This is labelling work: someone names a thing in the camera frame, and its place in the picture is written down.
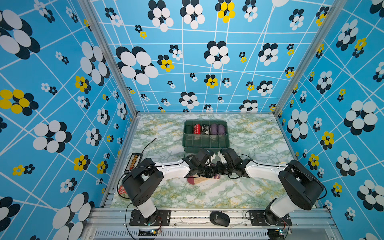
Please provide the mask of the beige purple striped sock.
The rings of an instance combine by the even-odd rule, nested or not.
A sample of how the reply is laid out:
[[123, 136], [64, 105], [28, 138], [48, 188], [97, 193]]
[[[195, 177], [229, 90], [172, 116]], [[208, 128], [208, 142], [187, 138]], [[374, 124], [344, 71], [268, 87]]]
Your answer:
[[213, 176], [213, 178], [204, 178], [204, 177], [198, 177], [193, 176], [192, 178], [187, 178], [187, 182], [190, 185], [212, 185], [216, 183], [220, 179], [220, 175], [216, 174]]

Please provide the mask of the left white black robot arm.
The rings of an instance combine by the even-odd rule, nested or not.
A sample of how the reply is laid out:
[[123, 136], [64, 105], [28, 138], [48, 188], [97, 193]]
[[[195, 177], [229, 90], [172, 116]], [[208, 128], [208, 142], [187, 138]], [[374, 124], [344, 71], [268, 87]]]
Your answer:
[[154, 219], [158, 209], [151, 197], [157, 187], [170, 179], [214, 176], [211, 166], [214, 155], [203, 149], [195, 155], [168, 164], [155, 163], [151, 158], [146, 158], [124, 175], [121, 183], [140, 214], [146, 220]]

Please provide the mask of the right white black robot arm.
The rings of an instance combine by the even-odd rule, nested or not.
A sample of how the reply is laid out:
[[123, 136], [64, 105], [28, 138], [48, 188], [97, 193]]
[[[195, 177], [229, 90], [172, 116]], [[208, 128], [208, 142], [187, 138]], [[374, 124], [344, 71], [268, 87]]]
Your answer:
[[241, 159], [241, 154], [232, 148], [219, 151], [221, 161], [217, 163], [221, 175], [236, 174], [244, 178], [258, 178], [280, 183], [285, 194], [274, 199], [265, 209], [265, 216], [282, 219], [296, 210], [309, 211], [321, 199], [325, 186], [299, 161], [287, 164], [258, 163], [251, 158]]

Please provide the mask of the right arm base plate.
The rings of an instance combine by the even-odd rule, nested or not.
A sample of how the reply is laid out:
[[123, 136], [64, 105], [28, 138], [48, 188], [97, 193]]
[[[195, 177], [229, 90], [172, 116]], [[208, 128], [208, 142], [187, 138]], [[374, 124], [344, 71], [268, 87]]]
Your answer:
[[246, 212], [246, 219], [253, 227], [291, 227], [292, 220], [289, 214], [283, 218], [267, 217], [264, 210], [250, 210]]

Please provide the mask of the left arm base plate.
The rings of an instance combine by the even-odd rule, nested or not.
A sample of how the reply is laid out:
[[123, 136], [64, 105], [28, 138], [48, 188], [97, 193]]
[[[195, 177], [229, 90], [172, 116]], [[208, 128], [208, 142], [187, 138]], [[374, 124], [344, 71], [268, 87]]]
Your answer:
[[139, 210], [132, 210], [130, 226], [169, 226], [171, 220], [170, 210], [157, 210], [148, 218], [144, 218]]

